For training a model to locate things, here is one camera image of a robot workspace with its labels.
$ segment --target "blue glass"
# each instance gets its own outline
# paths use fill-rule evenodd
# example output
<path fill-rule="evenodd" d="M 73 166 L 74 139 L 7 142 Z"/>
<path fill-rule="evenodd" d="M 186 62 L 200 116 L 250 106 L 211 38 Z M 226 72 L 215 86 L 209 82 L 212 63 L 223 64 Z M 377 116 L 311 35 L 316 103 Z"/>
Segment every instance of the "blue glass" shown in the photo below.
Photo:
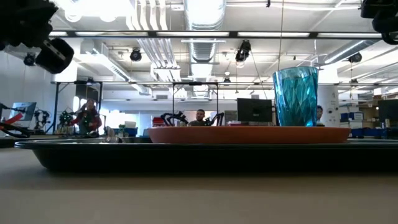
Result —
<path fill-rule="evenodd" d="M 316 126 L 318 69 L 286 68 L 275 72 L 275 105 L 280 126 Z"/>

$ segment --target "monitor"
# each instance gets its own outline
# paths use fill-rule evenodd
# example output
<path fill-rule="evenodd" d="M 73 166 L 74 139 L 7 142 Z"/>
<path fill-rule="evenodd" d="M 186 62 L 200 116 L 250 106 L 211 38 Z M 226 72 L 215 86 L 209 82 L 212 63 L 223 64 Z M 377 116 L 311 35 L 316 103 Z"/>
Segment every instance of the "monitor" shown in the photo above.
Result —
<path fill-rule="evenodd" d="M 379 100 L 379 118 L 381 122 L 386 119 L 398 121 L 398 100 Z"/>
<path fill-rule="evenodd" d="M 272 122 L 272 100 L 238 98 L 238 121 Z"/>
<path fill-rule="evenodd" d="M 29 121 L 29 123 L 30 123 L 32 121 L 33 115 L 35 113 L 36 102 L 14 103 L 12 105 L 12 108 L 24 110 L 24 112 L 22 113 L 23 117 L 19 121 Z M 21 113 L 21 112 L 12 110 L 10 113 L 10 118 L 14 117 L 15 115 L 17 115 L 19 113 Z"/>

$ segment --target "table surface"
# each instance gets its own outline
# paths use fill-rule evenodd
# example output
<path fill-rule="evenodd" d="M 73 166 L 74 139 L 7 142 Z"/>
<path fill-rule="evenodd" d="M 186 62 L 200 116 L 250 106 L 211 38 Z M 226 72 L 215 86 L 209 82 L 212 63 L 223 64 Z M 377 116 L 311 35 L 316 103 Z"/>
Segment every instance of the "table surface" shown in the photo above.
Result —
<path fill-rule="evenodd" d="M 32 151 L 0 149 L 0 223 L 395 224 L 397 220 L 394 176 L 56 174 L 42 167 Z"/>

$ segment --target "terracotta plate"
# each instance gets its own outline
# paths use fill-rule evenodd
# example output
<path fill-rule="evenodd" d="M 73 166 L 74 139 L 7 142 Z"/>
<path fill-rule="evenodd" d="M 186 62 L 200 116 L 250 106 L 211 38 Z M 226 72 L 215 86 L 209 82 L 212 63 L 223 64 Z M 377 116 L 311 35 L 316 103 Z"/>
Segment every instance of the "terracotta plate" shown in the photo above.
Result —
<path fill-rule="evenodd" d="M 317 144 L 342 143 L 350 128 L 200 126 L 150 128 L 153 143 L 170 144 Z"/>

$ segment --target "window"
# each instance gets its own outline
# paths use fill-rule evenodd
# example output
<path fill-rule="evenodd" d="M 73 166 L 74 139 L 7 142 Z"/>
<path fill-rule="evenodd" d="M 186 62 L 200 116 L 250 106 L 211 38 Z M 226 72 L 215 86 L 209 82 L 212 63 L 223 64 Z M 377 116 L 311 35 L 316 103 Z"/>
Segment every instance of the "window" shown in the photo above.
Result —
<path fill-rule="evenodd" d="M 80 101 L 80 99 L 79 99 L 79 97 L 77 97 L 77 96 L 75 96 L 75 97 L 73 97 L 73 112 L 76 112 L 76 111 L 78 111 L 80 108 L 79 108 L 79 101 Z"/>
<path fill-rule="evenodd" d="M 80 107 L 82 107 L 85 103 L 87 103 L 86 99 L 81 99 L 80 100 Z"/>

